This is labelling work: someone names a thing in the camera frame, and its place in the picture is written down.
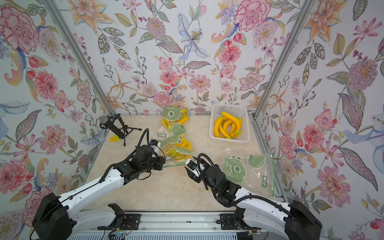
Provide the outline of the zip-top bag bananas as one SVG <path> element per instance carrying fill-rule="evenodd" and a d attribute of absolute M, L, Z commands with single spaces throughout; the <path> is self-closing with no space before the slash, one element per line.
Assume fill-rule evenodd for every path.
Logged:
<path fill-rule="evenodd" d="M 183 125 L 189 118 L 187 109 L 168 105 L 165 106 L 162 113 L 162 125 L 171 129 L 174 124 Z"/>
<path fill-rule="evenodd" d="M 269 155 L 226 156 L 222 172 L 241 187 L 264 197 L 275 196 L 275 172 Z"/>
<path fill-rule="evenodd" d="M 160 142 L 160 148 L 165 154 L 164 168 L 184 165 L 193 155 L 192 142 L 182 124 L 176 123 L 170 129 L 160 127 L 155 139 Z"/>

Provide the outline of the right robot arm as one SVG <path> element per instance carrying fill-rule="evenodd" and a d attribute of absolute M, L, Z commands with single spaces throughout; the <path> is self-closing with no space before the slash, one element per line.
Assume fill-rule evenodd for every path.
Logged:
<path fill-rule="evenodd" d="M 239 230 L 265 230 L 287 240 L 318 240 L 321 222 L 298 201 L 283 203 L 254 194 L 227 179 L 220 167 L 204 153 L 186 161 L 190 179 L 202 182 L 215 200 L 236 210 L 229 223 Z"/>

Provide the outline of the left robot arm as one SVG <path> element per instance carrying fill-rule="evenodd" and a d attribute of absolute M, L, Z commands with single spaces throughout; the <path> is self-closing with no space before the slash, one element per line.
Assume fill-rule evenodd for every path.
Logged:
<path fill-rule="evenodd" d="M 143 173 L 162 170 L 165 157 L 158 154 L 158 144 L 150 141 L 149 129 L 145 129 L 135 150 L 123 161 L 109 165 L 101 177 L 59 196 L 51 193 L 43 197 L 32 221 L 33 233 L 40 240 L 66 240 L 72 234 L 92 228 L 121 228 L 127 219 L 117 204 L 90 211 L 83 209 L 139 179 Z"/>

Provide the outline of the loose yellow banana by stand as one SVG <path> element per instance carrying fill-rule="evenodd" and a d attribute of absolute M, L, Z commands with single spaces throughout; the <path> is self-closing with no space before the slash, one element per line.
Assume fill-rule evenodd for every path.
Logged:
<path fill-rule="evenodd" d="M 119 140 L 120 140 L 120 138 L 118 136 L 116 136 L 116 135 L 110 138 L 110 142 L 116 142 L 116 141 L 119 141 Z"/>

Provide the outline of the black microphone tripod stand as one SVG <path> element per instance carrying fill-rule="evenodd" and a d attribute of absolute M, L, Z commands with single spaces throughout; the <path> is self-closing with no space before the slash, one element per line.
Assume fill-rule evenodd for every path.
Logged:
<path fill-rule="evenodd" d="M 111 116 L 100 116 L 98 118 L 102 130 L 112 131 L 120 140 L 123 140 L 123 146 L 126 146 L 126 137 L 133 131 L 142 131 L 141 128 L 129 127 L 123 121 L 121 114 Z"/>

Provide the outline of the white plastic basket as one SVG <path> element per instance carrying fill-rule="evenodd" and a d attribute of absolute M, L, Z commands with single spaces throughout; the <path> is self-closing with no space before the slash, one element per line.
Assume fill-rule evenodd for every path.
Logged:
<path fill-rule="evenodd" d="M 214 104 L 209 135 L 214 142 L 220 144 L 243 145 L 249 142 L 251 130 L 246 107 Z"/>

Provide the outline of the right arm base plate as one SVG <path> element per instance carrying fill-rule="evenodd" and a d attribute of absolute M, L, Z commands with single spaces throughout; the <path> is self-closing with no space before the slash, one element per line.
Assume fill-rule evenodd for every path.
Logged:
<path fill-rule="evenodd" d="M 221 226 L 221 230 L 261 230 L 260 228 L 247 225 L 244 221 L 244 213 L 245 209 L 237 208 L 233 213 L 220 214 L 220 219 L 216 223 Z"/>

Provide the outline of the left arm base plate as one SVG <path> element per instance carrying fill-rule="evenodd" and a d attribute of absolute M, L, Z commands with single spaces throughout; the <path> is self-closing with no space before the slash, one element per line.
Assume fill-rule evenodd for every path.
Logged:
<path fill-rule="evenodd" d="M 107 210 L 111 210 L 115 216 L 109 225 L 101 225 L 97 230 L 138 230 L 140 214 L 127 214 L 116 203 L 108 204 Z"/>

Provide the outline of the aluminium front rail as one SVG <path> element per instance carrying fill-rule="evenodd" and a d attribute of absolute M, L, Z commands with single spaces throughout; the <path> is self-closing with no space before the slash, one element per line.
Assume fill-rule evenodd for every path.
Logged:
<path fill-rule="evenodd" d="M 97 230 L 96 224 L 85 230 L 60 229 L 51 240 L 286 240 L 265 230 L 221 230 L 216 223 L 220 214 L 233 212 L 127 212 L 140 214 L 138 230 Z"/>

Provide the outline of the left corner aluminium post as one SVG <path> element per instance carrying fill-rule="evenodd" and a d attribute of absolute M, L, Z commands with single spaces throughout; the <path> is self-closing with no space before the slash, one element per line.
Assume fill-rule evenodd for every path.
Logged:
<path fill-rule="evenodd" d="M 101 85 L 99 84 L 99 81 L 96 75 L 94 74 L 94 71 L 92 70 L 88 61 L 86 60 L 83 54 L 83 51 L 81 50 L 81 47 L 77 43 L 73 33 L 69 29 L 67 22 L 65 21 L 64 17 L 60 13 L 60 10 L 57 4 L 55 3 L 55 1 L 48 1 L 48 0 L 42 0 L 42 3 L 47 9 L 48 13 L 51 14 L 53 21 L 57 25 L 57 28 L 63 34 L 64 39 L 67 41 L 67 43 L 69 44 L 69 47 L 74 52 L 74 56 L 77 59 L 79 66 L 88 77 L 88 80 L 90 81 L 92 87 L 94 88 L 96 94 L 98 95 L 104 109 L 107 112 L 107 115 L 115 116 L 116 115 L 115 110 L 113 109 L 107 96 L 102 90 Z"/>

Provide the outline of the corner aluminium post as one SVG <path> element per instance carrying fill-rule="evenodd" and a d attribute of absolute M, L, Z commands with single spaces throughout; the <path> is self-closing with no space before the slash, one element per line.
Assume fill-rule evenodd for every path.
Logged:
<path fill-rule="evenodd" d="M 307 17 L 310 15 L 310 12 L 311 12 L 314 4 L 315 4 L 315 1 L 305 1 L 301 10 L 298 12 L 298 17 L 297 17 L 295 24 L 291 30 L 291 35 L 288 38 L 287 43 L 285 44 L 285 46 L 282 50 L 282 53 L 277 60 L 275 68 L 272 71 L 271 77 L 270 77 L 268 84 L 267 84 L 267 86 L 263 92 L 261 101 L 260 101 L 258 107 L 256 108 L 255 114 L 253 116 L 254 121 L 256 121 L 262 115 L 263 108 L 264 108 L 265 104 L 267 103 L 269 95 L 272 92 L 275 83 L 278 81 L 278 77 L 279 77 L 281 71 L 283 70 L 283 68 L 286 65 L 286 62 L 289 58 L 289 55 L 295 46 L 295 42 L 297 41 L 297 39 L 300 35 L 300 32 L 301 32 L 301 30 L 305 24 L 305 21 L 306 21 Z"/>
<path fill-rule="evenodd" d="M 90 81 L 92 87 L 94 88 L 96 94 L 98 95 L 104 109 L 107 112 L 107 115 L 115 116 L 116 115 L 115 110 L 113 109 L 107 96 L 102 90 L 101 85 L 99 84 L 99 81 L 96 75 L 94 74 L 94 71 L 92 70 L 88 61 L 86 60 L 83 54 L 83 51 L 81 50 L 81 47 L 77 43 L 73 33 L 69 29 L 67 22 L 65 21 L 64 17 L 60 13 L 60 10 L 57 4 L 55 3 L 55 1 L 48 1 L 48 0 L 42 0 L 42 3 L 47 9 L 48 13 L 51 14 L 53 21 L 57 25 L 57 28 L 63 34 L 64 39 L 67 41 L 67 43 L 69 44 L 69 47 L 74 52 L 74 56 L 77 59 L 79 66 L 88 77 L 88 80 Z"/>

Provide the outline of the right corner aluminium post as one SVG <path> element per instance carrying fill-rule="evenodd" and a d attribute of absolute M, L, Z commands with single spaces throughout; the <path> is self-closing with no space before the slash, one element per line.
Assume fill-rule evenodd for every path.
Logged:
<path fill-rule="evenodd" d="M 283 70 L 283 68 L 286 65 L 286 62 L 289 58 L 289 55 L 295 46 L 295 42 L 297 41 L 297 39 L 300 35 L 300 32 L 301 32 L 301 30 L 305 24 L 305 21 L 306 21 L 307 17 L 310 15 L 310 12 L 311 12 L 314 4 L 315 4 L 315 1 L 305 1 L 301 10 L 298 12 L 298 17 L 297 17 L 295 24 L 291 30 L 291 35 L 288 38 L 287 43 L 285 44 L 285 46 L 282 50 L 282 53 L 277 60 L 275 68 L 272 71 L 271 77 L 270 77 L 268 84 L 267 84 L 267 86 L 263 92 L 261 101 L 260 101 L 258 107 L 256 108 L 255 114 L 253 116 L 254 121 L 256 121 L 262 115 L 263 108 L 264 108 L 265 104 L 267 103 L 269 95 L 272 92 L 275 83 L 278 81 L 278 77 L 279 77 L 281 71 Z"/>

